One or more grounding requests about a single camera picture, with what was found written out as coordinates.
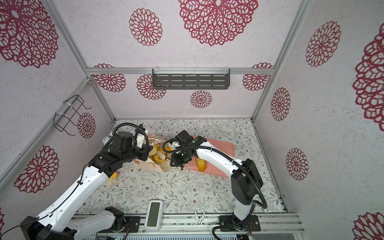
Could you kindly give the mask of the printed paper bag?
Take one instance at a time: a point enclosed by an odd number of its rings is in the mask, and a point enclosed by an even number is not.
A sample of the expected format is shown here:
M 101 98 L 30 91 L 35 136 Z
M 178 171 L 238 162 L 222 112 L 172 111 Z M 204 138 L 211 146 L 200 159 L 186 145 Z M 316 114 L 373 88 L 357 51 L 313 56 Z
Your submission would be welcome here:
M 171 166 L 171 155 L 163 151 L 162 146 L 166 140 L 156 135 L 148 135 L 149 144 L 153 147 L 146 161 L 133 160 L 133 164 L 141 170 L 156 171 L 160 173 L 178 170 Z

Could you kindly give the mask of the long baguette fake bread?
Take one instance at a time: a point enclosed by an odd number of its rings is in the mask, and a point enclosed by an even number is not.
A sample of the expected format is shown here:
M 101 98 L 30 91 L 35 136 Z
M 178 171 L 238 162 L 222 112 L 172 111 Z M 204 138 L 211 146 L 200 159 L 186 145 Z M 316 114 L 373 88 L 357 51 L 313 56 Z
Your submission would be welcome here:
M 201 158 L 196 158 L 196 164 L 201 172 L 204 172 L 207 169 L 207 162 Z

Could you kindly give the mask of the yellow orange striped fake bread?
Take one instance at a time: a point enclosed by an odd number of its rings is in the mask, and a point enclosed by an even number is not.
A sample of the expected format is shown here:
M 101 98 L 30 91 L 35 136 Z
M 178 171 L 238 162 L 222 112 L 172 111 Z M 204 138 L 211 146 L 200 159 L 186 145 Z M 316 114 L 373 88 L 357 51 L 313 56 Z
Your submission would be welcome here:
M 157 150 L 157 153 L 152 156 L 152 159 L 155 163 L 161 164 L 166 161 L 168 154 L 162 148 L 157 148 Z

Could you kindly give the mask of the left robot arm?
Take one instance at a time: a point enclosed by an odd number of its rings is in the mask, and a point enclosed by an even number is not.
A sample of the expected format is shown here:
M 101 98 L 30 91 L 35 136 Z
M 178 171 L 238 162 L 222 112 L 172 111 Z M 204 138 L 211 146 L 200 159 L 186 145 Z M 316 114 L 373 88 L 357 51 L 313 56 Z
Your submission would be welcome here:
M 124 163 L 145 160 L 152 146 L 140 153 L 136 149 L 118 151 L 116 156 L 99 152 L 82 170 L 81 176 L 37 217 L 26 217 L 21 223 L 27 240 L 81 240 L 103 230 L 122 232 L 127 226 L 124 213 L 107 207 L 91 217 L 73 221 L 72 217 L 86 199 Z

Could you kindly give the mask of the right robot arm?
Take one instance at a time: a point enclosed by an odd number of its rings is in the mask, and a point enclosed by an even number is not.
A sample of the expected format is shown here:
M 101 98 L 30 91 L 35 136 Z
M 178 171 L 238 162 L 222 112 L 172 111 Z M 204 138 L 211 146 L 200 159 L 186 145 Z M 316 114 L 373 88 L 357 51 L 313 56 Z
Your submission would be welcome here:
M 255 206 L 267 209 L 266 199 L 261 191 L 264 182 L 254 161 L 239 160 L 214 147 L 207 139 L 192 137 L 186 131 L 162 145 L 163 151 L 171 154 L 171 166 L 183 167 L 200 158 L 215 166 L 231 180 L 231 190 L 236 199 L 233 219 L 235 223 L 246 221 L 254 212 Z

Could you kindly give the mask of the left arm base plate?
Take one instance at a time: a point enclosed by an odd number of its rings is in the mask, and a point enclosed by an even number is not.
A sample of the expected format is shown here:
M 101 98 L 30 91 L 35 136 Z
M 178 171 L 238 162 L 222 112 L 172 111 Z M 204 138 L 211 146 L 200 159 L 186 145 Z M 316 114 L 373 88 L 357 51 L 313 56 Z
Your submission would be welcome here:
M 123 221 L 123 228 L 121 229 L 121 233 L 133 234 L 139 231 L 141 217 L 137 216 L 125 216 L 125 220 Z

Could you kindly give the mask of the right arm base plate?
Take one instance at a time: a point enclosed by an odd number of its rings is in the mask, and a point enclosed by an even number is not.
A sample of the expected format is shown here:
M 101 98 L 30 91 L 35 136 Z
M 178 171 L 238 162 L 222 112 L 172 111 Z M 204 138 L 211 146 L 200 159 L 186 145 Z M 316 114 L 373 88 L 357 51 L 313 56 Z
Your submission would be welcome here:
M 261 225 L 256 215 L 251 215 L 246 220 L 239 220 L 234 215 L 219 216 L 220 230 L 222 232 L 259 232 Z

